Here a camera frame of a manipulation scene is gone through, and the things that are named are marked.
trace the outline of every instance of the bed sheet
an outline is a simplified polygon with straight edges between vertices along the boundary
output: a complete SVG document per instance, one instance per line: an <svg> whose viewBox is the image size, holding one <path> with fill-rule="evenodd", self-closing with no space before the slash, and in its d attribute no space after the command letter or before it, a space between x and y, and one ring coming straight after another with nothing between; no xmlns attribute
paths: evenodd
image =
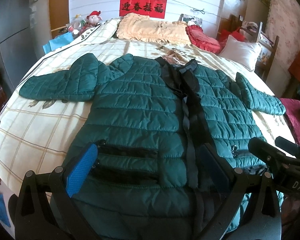
<svg viewBox="0 0 300 240"><path fill-rule="evenodd" d="M165 57L171 63L184 64L196 58L199 64L223 70L233 80L242 73L258 90L273 95L265 83L242 65L220 58L193 45L146 43L135 40L109 38L109 26L90 30L85 38L76 39L68 46L50 52L37 62L21 81L0 114L0 178L18 195L22 179L28 170L35 173L51 172L62 164L75 135L86 121L91 102L36 101L22 98L18 92L33 75L44 75L69 69L72 63L86 53L110 64L123 54L157 58ZM254 119L267 141L274 145L277 136L293 141L283 116L253 112Z"/></svg>

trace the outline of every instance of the blue gripper pad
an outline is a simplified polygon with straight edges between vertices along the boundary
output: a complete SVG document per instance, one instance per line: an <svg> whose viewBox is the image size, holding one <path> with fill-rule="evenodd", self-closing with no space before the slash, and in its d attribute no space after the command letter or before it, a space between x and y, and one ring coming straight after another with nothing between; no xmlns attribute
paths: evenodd
<svg viewBox="0 0 300 240"><path fill-rule="evenodd" d="M93 143L82 154L81 159L69 173L66 182L66 191L69 197L79 192L84 180L86 179L91 167L98 157L98 148Z"/></svg>

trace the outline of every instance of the chinese character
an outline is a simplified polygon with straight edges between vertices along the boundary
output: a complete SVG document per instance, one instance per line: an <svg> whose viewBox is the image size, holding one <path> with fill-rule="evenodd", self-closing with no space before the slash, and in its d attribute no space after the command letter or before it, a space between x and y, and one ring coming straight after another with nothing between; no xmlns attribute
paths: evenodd
<svg viewBox="0 0 300 240"><path fill-rule="evenodd" d="M138 2L136 2L136 3L134 3L134 8L133 8L135 11L138 11L139 9L142 9L141 7L140 7L140 3L138 3Z"/></svg>
<svg viewBox="0 0 300 240"><path fill-rule="evenodd" d="M151 12L151 3L146 3L146 5L143 8L145 11Z"/></svg>
<svg viewBox="0 0 300 240"><path fill-rule="evenodd" d="M161 3L161 4L157 3L157 6L154 7L154 10L156 12L162 13L163 12L162 5L163 5L163 3Z"/></svg>
<svg viewBox="0 0 300 240"><path fill-rule="evenodd" d="M130 9L129 9L130 4L129 4L128 2L126 2L126 3L123 4L122 6L123 6L123 7L121 8L122 10L130 11Z"/></svg>

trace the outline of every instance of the red hat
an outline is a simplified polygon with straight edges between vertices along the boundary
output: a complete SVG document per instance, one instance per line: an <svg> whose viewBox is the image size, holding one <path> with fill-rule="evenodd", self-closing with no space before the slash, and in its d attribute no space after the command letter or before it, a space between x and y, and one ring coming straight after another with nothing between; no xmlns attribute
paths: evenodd
<svg viewBox="0 0 300 240"><path fill-rule="evenodd" d="M97 11L93 11L90 15L87 16L87 19L89 19L89 17L92 16L92 15L97 15L97 16L99 16L100 13L101 13L101 11L98 11L98 12L97 12Z"/></svg>

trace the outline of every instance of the refrigerator door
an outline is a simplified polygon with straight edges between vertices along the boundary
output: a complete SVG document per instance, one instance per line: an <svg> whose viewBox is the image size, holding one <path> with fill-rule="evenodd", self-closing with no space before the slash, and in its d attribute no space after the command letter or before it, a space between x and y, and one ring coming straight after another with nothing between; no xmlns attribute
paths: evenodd
<svg viewBox="0 0 300 240"><path fill-rule="evenodd" d="M14 89L37 62L30 28L16 33L0 44L2 60Z"/></svg>
<svg viewBox="0 0 300 240"><path fill-rule="evenodd" d="M30 27L29 0L0 0L0 43Z"/></svg>

